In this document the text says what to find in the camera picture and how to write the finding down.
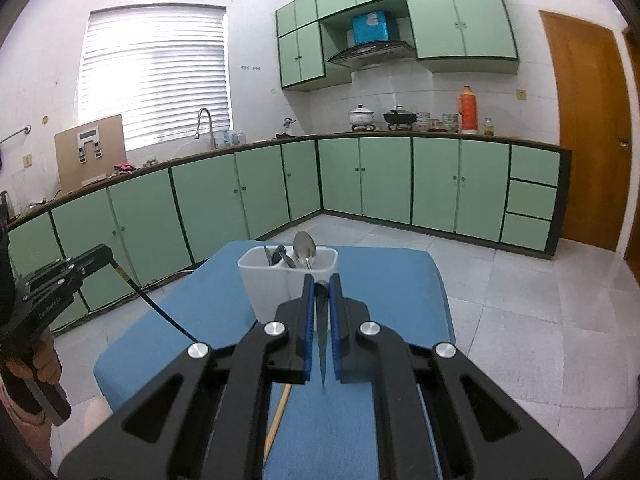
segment bottle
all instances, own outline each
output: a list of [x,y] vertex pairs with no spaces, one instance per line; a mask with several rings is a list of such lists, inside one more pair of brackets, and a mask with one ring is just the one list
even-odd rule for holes
[[478,133],[478,105],[476,104],[476,94],[471,90],[471,86],[465,86],[462,94],[458,97],[458,113],[461,116],[460,130],[462,133]]
[[491,117],[484,118],[484,134],[492,136],[494,134],[494,122]]

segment orange thermos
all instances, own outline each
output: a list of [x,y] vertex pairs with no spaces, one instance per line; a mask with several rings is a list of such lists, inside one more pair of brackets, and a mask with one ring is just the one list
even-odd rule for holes
[[471,90],[471,86],[465,86],[462,94],[458,97],[458,113],[460,114],[460,130],[463,133],[478,132],[478,104],[476,104],[476,94]]

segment range hood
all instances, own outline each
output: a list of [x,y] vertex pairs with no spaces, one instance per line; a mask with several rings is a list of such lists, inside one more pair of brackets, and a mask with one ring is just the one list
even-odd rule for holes
[[360,70],[387,61],[416,59],[416,57],[415,49],[405,41],[371,41],[346,48],[329,59],[329,63]]

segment metal bolt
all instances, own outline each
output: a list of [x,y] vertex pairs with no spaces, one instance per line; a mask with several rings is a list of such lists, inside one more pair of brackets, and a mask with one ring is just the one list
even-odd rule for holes
[[440,343],[436,346],[436,354],[445,359],[449,359],[456,354],[456,347],[451,343]]
[[209,347],[204,343],[194,343],[187,348],[187,354],[194,359],[200,359],[209,353]]
[[264,331],[268,335],[280,335],[284,332],[284,325],[279,321],[271,321],[264,326]]
[[380,333],[380,325],[375,321],[365,321],[360,325],[360,331],[364,335],[377,335]]

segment white utensil holder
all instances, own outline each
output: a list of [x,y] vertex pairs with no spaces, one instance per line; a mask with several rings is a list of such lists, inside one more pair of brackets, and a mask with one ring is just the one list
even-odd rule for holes
[[[277,246],[267,246],[271,253]],[[285,246],[287,255],[299,266],[291,269],[284,260],[270,266],[264,247],[249,249],[238,260],[244,291],[254,308],[255,318],[260,323],[273,321],[281,303],[299,298],[305,283],[305,275],[311,273],[316,282],[329,282],[337,272],[338,253],[335,249],[318,247],[311,261],[312,270],[302,267],[293,254],[292,246]]]

